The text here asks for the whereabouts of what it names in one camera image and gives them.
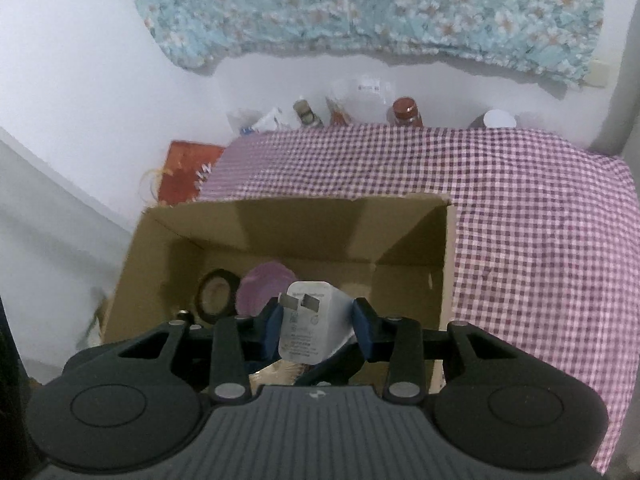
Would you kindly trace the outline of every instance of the cardboard box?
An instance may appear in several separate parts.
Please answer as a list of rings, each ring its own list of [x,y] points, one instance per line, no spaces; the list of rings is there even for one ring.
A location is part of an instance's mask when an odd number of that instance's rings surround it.
[[[137,336],[192,308],[198,282],[213,269],[242,276],[274,259],[300,280],[366,297],[381,316],[443,328],[451,313],[454,241],[454,208],[432,194],[152,208],[130,245],[104,342]]]

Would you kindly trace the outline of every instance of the ribbed gray surface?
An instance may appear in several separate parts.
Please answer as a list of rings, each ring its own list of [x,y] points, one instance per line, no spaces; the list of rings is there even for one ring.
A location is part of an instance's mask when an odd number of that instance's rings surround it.
[[[183,451],[136,472],[95,476],[48,466],[36,480],[591,480],[588,466],[551,474],[500,470],[447,443],[417,408],[369,386],[266,386],[247,405],[219,408]]]

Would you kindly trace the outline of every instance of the black tape roll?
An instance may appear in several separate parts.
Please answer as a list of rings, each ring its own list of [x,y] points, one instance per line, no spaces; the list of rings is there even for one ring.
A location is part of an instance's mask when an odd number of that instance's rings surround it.
[[[207,286],[213,280],[223,280],[229,287],[229,296],[226,300],[225,306],[218,312],[206,312],[204,309],[204,294],[206,293]],[[236,276],[234,273],[225,269],[216,269],[209,274],[207,274],[201,281],[198,286],[198,291],[196,293],[195,304],[196,304],[196,312],[201,320],[214,324],[221,317],[233,316],[236,314],[236,293],[238,292],[238,287],[240,286],[240,277]]]

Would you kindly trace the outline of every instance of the pink gingham tablecloth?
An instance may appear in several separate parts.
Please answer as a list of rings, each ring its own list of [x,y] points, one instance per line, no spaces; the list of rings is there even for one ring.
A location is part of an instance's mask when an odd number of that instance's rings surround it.
[[[640,212],[628,167],[532,130],[382,125],[233,142],[200,200],[447,194],[458,208],[454,315],[594,388],[607,468],[640,337]]]

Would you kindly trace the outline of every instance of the pink lid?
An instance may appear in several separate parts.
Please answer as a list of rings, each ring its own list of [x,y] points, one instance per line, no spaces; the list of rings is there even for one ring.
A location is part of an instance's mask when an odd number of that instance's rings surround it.
[[[292,270],[279,262],[266,262],[251,269],[240,280],[236,294],[236,312],[243,316],[257,316],[267,302],[286,292],[298,279]]]

